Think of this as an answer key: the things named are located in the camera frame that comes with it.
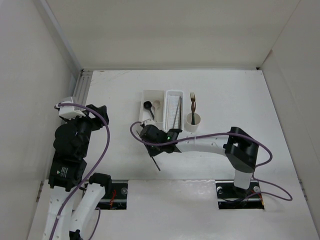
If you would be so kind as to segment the dark thin chopstick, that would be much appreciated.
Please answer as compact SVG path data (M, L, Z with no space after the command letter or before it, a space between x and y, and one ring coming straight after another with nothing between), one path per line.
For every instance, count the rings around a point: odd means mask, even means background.
M160 172L160 171L161 171L161 168L159 167L158 163L156 162L156 160L154 159L153 156L151 156L151 159L152 159L153 163L155 164L157 170Z

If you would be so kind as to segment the brown wooden fork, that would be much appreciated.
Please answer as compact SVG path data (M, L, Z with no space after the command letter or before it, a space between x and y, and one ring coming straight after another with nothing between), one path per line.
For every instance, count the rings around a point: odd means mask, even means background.
M194 101L191 104L191 124L192 125L196 124L195 111L196 111L196 102Z

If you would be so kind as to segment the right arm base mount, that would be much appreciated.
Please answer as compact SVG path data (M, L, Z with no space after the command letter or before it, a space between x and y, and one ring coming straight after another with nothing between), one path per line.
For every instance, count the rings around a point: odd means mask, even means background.
M256 180L250 182L248 189L234 186L233 180L217 180L215 187L220 210L265 209L262 195L259 193L260 185Z

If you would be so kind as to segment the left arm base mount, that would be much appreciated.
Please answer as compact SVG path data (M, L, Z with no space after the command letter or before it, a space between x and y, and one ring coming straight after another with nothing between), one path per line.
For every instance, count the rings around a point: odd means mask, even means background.
M113 180L110 192L106 193L97 204L101 210L126 210L128 180Z

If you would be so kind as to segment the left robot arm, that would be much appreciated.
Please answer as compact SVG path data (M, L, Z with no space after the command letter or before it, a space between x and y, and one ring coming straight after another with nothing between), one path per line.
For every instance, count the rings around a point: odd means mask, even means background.
M65 123L54 135L55 152L48 178L50 201L42 238L81 240L99 201L112 192L110 175L93 170L84 175L91 134L107 128L109 117L105 105L64 101L55 108Z

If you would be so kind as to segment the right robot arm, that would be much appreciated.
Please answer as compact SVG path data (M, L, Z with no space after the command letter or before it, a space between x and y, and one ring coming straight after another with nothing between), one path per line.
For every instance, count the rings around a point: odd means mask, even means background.
M170 129L165 132L154 125L145 125L139 137L146 142L148 154L201 152L227 157L235 169L232 193L243 197L250 191L251 177L256 169L259 145L239 127L232 127L226 135L201 137L195 132Z

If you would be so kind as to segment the cream wooden spoon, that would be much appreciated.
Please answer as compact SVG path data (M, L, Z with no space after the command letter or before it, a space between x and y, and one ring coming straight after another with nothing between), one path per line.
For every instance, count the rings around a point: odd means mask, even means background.
M161 107L161 103L159 100L155 100L153 103L152 103L152 106L154 108L154 120L157 122L158 121L158 111Z

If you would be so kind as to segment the black spoon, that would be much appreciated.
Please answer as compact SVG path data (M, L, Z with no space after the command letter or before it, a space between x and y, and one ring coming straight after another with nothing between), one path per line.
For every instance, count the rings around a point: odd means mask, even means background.
M155 119L155 116L154 116L154 113L153 113L153 111L152 111L152 103L150 102L150 101L145 101L144 103L143 103L143 107L144 107L144 109L146 109L146 110L148 110L149 111L149 113L150 113L150 115L151 115L151 118L154 120Z

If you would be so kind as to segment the gold fork black handle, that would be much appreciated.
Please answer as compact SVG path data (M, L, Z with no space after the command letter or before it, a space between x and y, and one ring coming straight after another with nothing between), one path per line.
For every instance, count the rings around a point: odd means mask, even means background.
M196 96L194 92L190 92L191 100L191 124L195 125L195 111L196 111Z

